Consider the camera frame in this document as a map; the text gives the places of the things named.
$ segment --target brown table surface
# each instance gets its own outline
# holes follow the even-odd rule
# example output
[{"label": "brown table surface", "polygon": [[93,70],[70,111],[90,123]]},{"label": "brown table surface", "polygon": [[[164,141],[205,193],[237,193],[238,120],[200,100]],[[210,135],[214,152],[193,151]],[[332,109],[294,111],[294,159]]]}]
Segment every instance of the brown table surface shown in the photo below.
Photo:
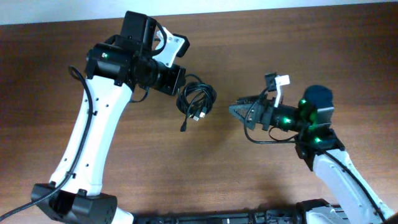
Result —
[{"label": "brown table surface", "polygon": [[[128,105],[109,150],[103,192],[131,212],[212,212],[324,198],[328,188],[294,146],[249,142],[228,113],[258,94],[264,74],[289,74],[284,103],[305,88],[333,90],[333,128],[373,190],[398,210],[398,4],[275,9],[156,17],[191,47],[176,63],[213,85],[214,110],[188,121],[176,97],[150,91]],[[118,34],[123,19],[0,26],[0,212],[30,200],[67,146],[83,89],[87,51]],[[142,96],[137,91],[135,98]],[[254,138],[268,139],[258,130]],[[277,134],[282,137],[288,134]],[[6,223],[51,223],[37,208]]]}]

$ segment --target wood grain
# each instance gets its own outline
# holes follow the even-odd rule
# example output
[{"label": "wood grain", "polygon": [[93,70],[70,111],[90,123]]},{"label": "wood grain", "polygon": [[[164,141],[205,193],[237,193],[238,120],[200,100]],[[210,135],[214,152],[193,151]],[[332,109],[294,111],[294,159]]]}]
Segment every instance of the wood grain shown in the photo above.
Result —
[{"label": "wood grain", "polygon": [[[293,146],[247,141],[228,113],[258,94],[264,74],[289,74],[284,103],[305,88],[334,92],[333,127],[362,176],[398,210],[398,4],[310,7],[157,17],[191,47],[176,63],[213,85],[214,110],[183,121],[175,97],[151,91],[128,105],[106,162],[103,192],[131,212],[211,212],[294,204],[330,191]],[[83,94],[67,74],[119,33],[122,19],[0,26],[0,212],[26,203],[68,143]],[[137,91],[135,98],[143,92]],[[254,138],[267,139],[255,131]],[[31,208],[5,223],[51,223]]]}]

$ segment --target green light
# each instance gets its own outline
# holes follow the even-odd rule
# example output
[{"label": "green light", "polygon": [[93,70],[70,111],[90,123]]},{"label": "green light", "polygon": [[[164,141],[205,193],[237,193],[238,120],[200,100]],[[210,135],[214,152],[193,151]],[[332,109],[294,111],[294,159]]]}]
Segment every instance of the green light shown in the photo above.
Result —
[{"label": "green light", "polygon": [[290,123],[290,122],[292,122],[292,120],[291,120],[291,119],[284,118],[284,123],[285,123],[285,124],[286,124],[286,123]]}]

